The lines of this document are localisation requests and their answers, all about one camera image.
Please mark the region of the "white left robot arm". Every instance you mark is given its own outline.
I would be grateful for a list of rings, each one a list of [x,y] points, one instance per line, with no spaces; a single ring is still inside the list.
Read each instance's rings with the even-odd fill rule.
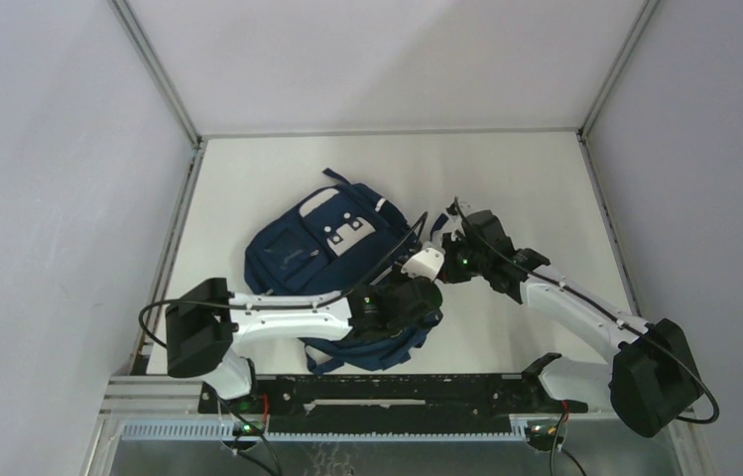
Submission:
[[[200,378],[239,414],[253,411],[261,391],[251,361],[234,343],[281,338],[376,344],[439,311],[435,280],[444,252],[426,243],[383,284],[314,296],[235,294],[223,278],[208,279],[166,303],[167,374]]]

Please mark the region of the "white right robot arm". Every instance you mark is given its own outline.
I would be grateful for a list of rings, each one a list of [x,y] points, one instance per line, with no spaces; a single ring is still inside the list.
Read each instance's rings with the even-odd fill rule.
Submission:
[[[448,207],[431,240],[444,251],[440,279],[484,279],[491,289],[545,313],[600,357],[579,362],[560,352],[529,367],[524,399],[538,413],[561,401],[611,410],[635,433],[652,437],[707,395],[683,330],[663,318],[649,322],[569,279],[543,254],[517,248],[489,210]]]

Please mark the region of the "navy blue student backpack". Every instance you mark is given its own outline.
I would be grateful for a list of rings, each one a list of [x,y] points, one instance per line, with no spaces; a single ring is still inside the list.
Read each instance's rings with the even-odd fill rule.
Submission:
[[[332,169],[318,188],[261,229],[245,249],[244,280],[257,295],[302,296],[346,291],[360,282],[387,283],[383,272],[415,249],[422,233],[401,210],[361,182]],[[421,348],[442,319],[439,311],[376,342],[356,338],[303,341],[307,369],[321,376],[345,365],[384,371]]]

